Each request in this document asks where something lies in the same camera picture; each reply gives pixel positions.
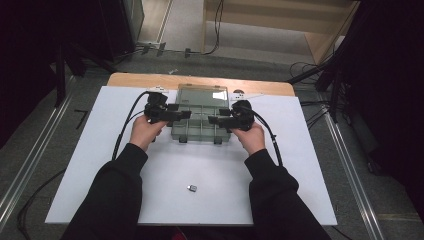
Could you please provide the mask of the dark metal cabinet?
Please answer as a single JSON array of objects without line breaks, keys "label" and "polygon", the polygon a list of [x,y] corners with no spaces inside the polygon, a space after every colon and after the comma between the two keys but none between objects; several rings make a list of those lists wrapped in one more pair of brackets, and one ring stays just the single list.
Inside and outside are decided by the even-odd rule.
[{"label": "dark metal cabinet", "polygon": [[106,58],[135,50],[144,21],[142,0],[99,0],[106,31]]}]

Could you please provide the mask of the person's right hand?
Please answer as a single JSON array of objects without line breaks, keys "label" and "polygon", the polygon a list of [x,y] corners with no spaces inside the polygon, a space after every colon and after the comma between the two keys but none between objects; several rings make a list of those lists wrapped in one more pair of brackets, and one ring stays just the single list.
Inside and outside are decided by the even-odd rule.
[{"label": "person's right hand", "polygon": [[264,130],[262,126],[256,122],[252,124],[251,129],[248,131],[232,129],[232,133],[238,138],[249,155],[253,155],[266,148]]}]

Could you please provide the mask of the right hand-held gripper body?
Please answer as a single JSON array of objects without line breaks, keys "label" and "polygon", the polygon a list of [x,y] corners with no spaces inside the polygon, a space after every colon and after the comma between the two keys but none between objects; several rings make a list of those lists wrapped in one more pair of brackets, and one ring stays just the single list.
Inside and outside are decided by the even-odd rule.
[{"label": "right hand-held gripper body", "polygon": [[248,100],[238,100],[231,105],[231,116],[220,116],[220,128],[225,128],[227,131],[230,129],[240,129],[248,131],[254,122],[255,113],[252,109],[251,103]]}]

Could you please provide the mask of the white board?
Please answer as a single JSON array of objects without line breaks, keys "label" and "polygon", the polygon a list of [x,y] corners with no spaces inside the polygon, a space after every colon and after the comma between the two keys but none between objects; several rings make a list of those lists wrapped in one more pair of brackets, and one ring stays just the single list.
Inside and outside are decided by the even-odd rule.
[{"label": "white board", "polygon": [[[298,194],[322,225],[337,220],[298,98],[256,94],[253,109],[269,124],[276,138],[266,142],[274,162],[283,164],[299,183]],[[146,103],[143,89],[102,88],[79,138],[45,219],[66,224],[85,198],[94,176],[123,148],[131,125],[130,110]],[[141,171],[143,225],[249,225],[252,222],[247,157],[237,138],[211,142],[173,140],[170,129],[148,149]],[[197,186],[190,192],[187,186]]]}]

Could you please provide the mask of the clear grey compartment box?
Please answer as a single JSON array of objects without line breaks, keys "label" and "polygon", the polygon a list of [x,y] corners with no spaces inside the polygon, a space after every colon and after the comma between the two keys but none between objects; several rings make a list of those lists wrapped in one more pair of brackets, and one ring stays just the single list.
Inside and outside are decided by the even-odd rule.
[{"label": "clear grey compartment box", "polygon": [[190,111],[191,116],[172,124],[173,140],[180,143],[200,141],[213,144],[229,141],[230,134],[225,128],[209,122],[209,117],[220,117],[220,109],[229,108],[225,86],[180,84],[175,103],[179,105],[179,111]]}]

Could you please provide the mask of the person's left hand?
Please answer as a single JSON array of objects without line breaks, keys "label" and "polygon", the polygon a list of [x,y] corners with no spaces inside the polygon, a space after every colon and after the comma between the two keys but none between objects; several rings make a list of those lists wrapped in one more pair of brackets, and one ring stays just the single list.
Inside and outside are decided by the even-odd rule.
[{"label": "person's left hand", "polygon": [[147,151],[149,145],[160,135],[166,125],[165,121],[151,124],[145,115],[137,117],[132,125],[129,142],[143,151]]}]

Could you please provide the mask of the black metal stand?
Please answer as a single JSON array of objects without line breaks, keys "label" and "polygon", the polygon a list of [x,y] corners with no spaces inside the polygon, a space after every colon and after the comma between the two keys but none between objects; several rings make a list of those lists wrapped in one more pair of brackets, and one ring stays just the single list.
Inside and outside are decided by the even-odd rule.
[{"label": "black metal stand", "polygon": [[327,105],[327,113],[335,123],[337,123],[339,90],[341,89],[344,78],[342,66],[347,63],[348,53],[353,50],[354,44],[357,41],[357,34],[361,31],[369,15],[363,7],[365,0],[350,1],[353,3],[353,9],[349,12],[347,20],[344,21],[344,25],[350,23],[350,26],[340,46],[321,64],[287,80],[287,83],[294,85],[314,74],[320,73],[318,81],[315,83],[315,89],[318,92],[323,92],[329,86],[332,86],[329,104]]},{"label": "black metal stand", "polygon": [[86,66],[83,63],[82,58],[88,58],[97,66],[103,68],[109,73],[117,72],[115,67],[77,43],[69,42],[58,44],[56,47],[55,107],[59,107],[66,97],[65,65],[68,65],[74,75],[83,76],[86,72]]}]

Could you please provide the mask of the wooden table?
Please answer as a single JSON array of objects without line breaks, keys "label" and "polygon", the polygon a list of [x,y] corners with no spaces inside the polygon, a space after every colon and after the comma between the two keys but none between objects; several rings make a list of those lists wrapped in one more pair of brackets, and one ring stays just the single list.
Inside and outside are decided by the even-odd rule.
[{"label": "wooden table", "polygon": [[177,89],[180,84],[226,86],[230,92],[234,90],[242,90],[244,93],[263,93],[267,95],[279,96],[295,95],[293,86],[285,82],[210,78],[197,76],[114,73],[110,76],[107,83],[108,86],[139,88],[161,86],[166,89]]}]

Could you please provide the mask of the black curtain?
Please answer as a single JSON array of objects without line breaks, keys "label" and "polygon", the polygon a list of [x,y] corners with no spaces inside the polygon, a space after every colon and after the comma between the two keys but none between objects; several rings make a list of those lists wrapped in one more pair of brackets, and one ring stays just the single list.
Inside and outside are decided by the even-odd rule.
[{"label": "black curtain", "polygon": [[424,0],[360,0],[345,38],[347,96],[424,223]]},{"label": "black curtain", "polygon": [[0,0],[0,148],[58,84],[51,64],[86,67],[77,48],[88,33],[94,0]]}]

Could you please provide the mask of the aluminium floor rail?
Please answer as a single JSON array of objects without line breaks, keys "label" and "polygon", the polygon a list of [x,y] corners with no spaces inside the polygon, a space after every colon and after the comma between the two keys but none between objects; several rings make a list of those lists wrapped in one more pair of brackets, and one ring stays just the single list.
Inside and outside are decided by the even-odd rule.
[{"label": "aluminium floor rail", "polygon": [[330,109],[325,110],[325,120],[332,136],[341,164],[344,168],[347,180],[358,206],[362,221],[367,230],[370,240],[385,240],[385,236],[377,220],[373,206],[364,189],[361,179],[343,139],[338,124],[333,120]]},{"label": "aluminium floor rail", "polygon": [[73,97],[73,92],[77,83],[77,78],[71,76],[66,83],[68,93],[63,102],[55,107],[47,122],[44,124],[41,133],[38,135],[31,150],[27,154],[25,161],[22,163],[19,171],[14,177],[11,185],[7,189],[5,195],[0,200],[0,233],[5,228],[13,210],[15,209],[20,196],[22,195],[26,185],[28,184],[32,174],[34,173],[38,162],[40,161],[50,139],[55,133],[69,103]]}]

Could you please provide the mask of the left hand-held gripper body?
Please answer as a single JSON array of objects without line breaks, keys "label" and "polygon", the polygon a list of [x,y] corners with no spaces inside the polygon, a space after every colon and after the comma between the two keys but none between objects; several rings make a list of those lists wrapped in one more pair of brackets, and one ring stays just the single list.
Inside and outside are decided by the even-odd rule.
[{"label": "left hand-held gripper body", "polygon": [[159,121],[173,122],[181,120],[181,111],[167,111],[167,90],[160,86],[147,89],[148,99],[144,114],[150,119],[150,123]]}]

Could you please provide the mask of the light wooden shelf unit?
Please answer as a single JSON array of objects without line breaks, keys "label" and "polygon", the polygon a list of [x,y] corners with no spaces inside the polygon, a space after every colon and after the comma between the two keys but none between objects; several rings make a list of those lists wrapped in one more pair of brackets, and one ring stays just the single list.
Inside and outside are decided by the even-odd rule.
[{"label": "light wooden shelf unit", "polygon": [[245,55],[305,52],[316,64],[325,61],[345,35],[357,0],[202,0],[200,49],[213,44],[212,26],[222,24],[222,45]]}]

